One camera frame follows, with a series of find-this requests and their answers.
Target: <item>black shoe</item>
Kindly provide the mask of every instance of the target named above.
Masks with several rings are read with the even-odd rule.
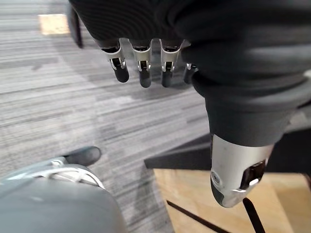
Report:
[[[90,166],[96,163],[101,156],[101,150],[95,146],[83,147],[63,155],[69,164],[79,164],[83,166]]]

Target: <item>gray carpet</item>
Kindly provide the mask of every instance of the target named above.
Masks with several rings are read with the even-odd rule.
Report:
[[[140,86],[126,40],[128,83],[119,83],[83,29],[85,48],[68,34],[42,35],[39,14],[63,14],[62,0],[0,1],[0,175],[86,145],[102,149],[92,166],[117,199],[129,232],[171,233],[172,225],[143,159],[208,131],[204,100],[181,81]]]

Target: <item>robotic hand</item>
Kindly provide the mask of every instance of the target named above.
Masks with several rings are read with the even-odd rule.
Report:
[[[181,55],[199,69],[192,83],[206,100],[212,192],[221,206],[239,203],[261,180],[293,112],[311,99],[311,1],[70,2],[120,82],[128,73],[119,38],[133,45],[143,87],[151,84],[151,39],[161,38],[165,87],[182,40],[191,43]]]

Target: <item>chair leg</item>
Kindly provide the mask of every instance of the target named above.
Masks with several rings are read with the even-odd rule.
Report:
[[[66,6],[66,16],[67,22],[70,30],[70,35],[73,41],[77,44],[79,48],[83,48],[83,42],[81,37],[80,21],[74,8],[68,2]]]

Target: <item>wooden table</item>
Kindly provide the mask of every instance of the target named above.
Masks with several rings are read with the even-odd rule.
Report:
[[[254,229],[243,203],[227,209],[214,200],[209,171],[154,169],[154,172],[176,233],[311,232],[311,191],[307,177],[302,174],[263,176],[248,195],[263,227]]]

